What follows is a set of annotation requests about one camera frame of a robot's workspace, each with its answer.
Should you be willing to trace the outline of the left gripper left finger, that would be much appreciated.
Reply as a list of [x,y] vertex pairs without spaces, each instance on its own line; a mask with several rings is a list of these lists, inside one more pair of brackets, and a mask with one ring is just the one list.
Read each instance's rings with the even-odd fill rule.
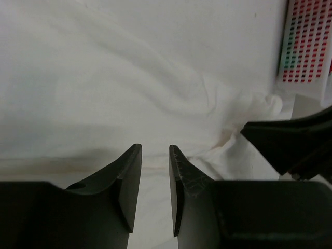
[[71,184],[67,191],[96,196],[106,193],[128,232],[133,232],[142,168],[142,146],[133,144],[118,159]]

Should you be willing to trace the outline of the white t-shirt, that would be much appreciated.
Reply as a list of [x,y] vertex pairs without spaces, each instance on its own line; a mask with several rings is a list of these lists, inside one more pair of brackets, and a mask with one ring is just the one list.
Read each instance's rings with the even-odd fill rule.
[[1,1],[1,180],[60,187],[143,147],[129,248],[171,242],[169,146],[278,179],[239,131],[276,118],[285,1]]

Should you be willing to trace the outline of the red t-shirt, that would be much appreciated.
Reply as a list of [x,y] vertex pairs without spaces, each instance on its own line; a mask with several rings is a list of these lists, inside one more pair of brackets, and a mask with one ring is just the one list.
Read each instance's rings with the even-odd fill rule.
[[[296,64],[285,70],[284,46],[286,31],[292,21],[296,23]],[[281,80],[287,84],[311,84],[329,73],[328,40],[331,34],[331,1],[290,1],[284,32],[280,63]]]

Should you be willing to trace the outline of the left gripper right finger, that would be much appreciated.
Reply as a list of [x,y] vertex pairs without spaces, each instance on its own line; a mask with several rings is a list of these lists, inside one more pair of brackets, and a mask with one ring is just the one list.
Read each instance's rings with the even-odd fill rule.
[[169,146],[169,176],[173,235],[176,237],[181,228],[185,197],[195,199],[213,179],[193,165],[176,145]]

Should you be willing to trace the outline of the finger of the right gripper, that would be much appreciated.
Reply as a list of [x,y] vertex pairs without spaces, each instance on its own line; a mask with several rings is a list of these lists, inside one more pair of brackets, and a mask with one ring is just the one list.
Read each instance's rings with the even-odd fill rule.
[[281,175],[331,178],[331,107],[294,120],[248,122],[241,134]]

